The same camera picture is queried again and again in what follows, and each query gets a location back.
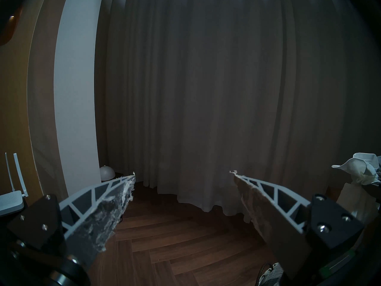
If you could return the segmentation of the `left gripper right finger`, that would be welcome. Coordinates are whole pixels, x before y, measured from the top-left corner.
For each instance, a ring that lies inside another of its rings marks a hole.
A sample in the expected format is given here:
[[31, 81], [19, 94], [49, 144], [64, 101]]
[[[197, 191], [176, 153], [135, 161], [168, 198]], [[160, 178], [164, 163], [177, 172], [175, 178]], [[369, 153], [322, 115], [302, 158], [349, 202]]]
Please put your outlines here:
[[288, 279], [312, 275], [312, 246], [306, 238], [311, 202], [277, 184], [230, 171], [256, 231]]

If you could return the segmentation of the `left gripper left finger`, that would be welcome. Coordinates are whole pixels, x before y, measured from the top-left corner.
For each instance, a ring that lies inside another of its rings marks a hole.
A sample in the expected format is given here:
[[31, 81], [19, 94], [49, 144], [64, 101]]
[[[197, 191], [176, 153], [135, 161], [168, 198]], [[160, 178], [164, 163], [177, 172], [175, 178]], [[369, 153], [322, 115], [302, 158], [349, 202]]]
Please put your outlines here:
[[133, 200], [136, 176], [86, 187], [59, 203], [67, 254], [90, 268]]

